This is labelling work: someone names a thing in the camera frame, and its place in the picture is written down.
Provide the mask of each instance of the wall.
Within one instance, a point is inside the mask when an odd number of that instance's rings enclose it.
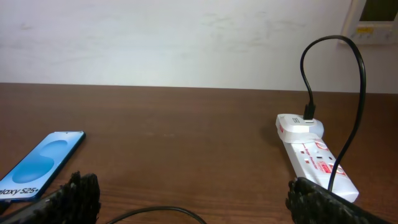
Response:
[[[304,90],[299,61],[340,34],[349,0],[0,0],[0,82]],[[360,47],[368,92],[398,93],[398,47]],[[359,91],[336,41],[313,90]]]

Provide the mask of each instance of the phone screen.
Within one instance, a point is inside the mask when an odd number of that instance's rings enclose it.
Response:
[[[84,137],[83,131],[49,134],[0,181],[0,200],[29,200],[42,194]]]

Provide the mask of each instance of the yellow label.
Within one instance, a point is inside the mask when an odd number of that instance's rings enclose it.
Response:
[[[356,29],[356,32],[359,34],[372,34],[373,28],[372,27],[360,27]]]

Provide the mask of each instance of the cable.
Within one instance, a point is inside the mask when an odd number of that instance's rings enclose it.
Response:
[[[143,213],[143,212],[164,211],[164,210],[182,212],[182,213],[185,213],[185,214],[191,216],[196,221],[198,221],[200,224],[206,224],[206,222],[199,215],[197,215],[197,214],[195,214],[195,213],[193,213],[193,212],[191,212],[189,210],[186,210],[184,208],[173,207],[173,206],[158,206],[158,207],[149,207],[149,208],[142,208],[142,209],[133,210],[131,212],[127,212],[126,214],[121,215],[121,216],[119,216],[119,217],[107,222],[107,224],[114,224],[114,223],[117,223],[118,221],[120,221],[122,219],[130,217],[132,215]]]
[[[313,112],[315,111],[315,105],[313,104],[313,97],[312,97],[312,90],[310,88],[310,85],[308,84],[307,78],[305,77],[304,74],[304,56],[305,54],[308,52],[308,50],[314,46],[315,44],[324,41],[324,40],[330,40],[330,39],[339,39],[339,40],[343,40],[344,42],[346,42],[348,44],[349,47],[351,47],[351,49],[354,52],[356,61],[358,63],[358,67],[359,67],[359,79],[361,80],[361,87],[359,90],[359,103],[358,103],[358,110],[356,112],[356,118],[355,118],[355,123],[354,123],[354,128],[351,131],[351,134],[349,135],[346,144],[343,146],[341,152],[338,154],[338,157],[335,161],[335,164],[333,165],[331,174],[330,174],[330,180],[329,180],[329,184],[328,184],[328,190],[331,192],[332,188],[333,188],[333,182],[335,180],[335,176],[336,176],[336,172],[337,172],[337,168],[338,165],[341,162],[341,159],[343,158],[344,154],[346,153],[349,145],[351,144],[351,142],[353,141],[355,134],[359,128],[359,124],[361,122],[361,118],[362,118],[362,113],[363,113],[363,108],[365,105],[365,94],[366,94],[366,71],[365,71],[365,64],[363,63],[363,59],[361,56],[361,53],[359,52],[357,46],[354,44],[354,42],[342,35],[330,35],[330,36],[326,36],[326,37],[322,37],[314,42],[312,42],[303,52],[302,56],[301,56],[301,61],[300,61],[300,70],[301,70],[301,75],[303,76],[304,79],[304,83],[305,86],[307,87],[308,90],[308,94],[310,95],[310,102],[308,105],[306,105],[305,107],[305,111],[304,111],[304,119],[306,119],[306,114],[307,114],[307,118],[311,117],[311,119],[313,118]]]

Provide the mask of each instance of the blue smartphone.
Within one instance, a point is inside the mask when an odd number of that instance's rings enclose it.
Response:
[[[39,198],[85,136],[83,131],[58,131],[45,137],[0,181],[0,200]]]

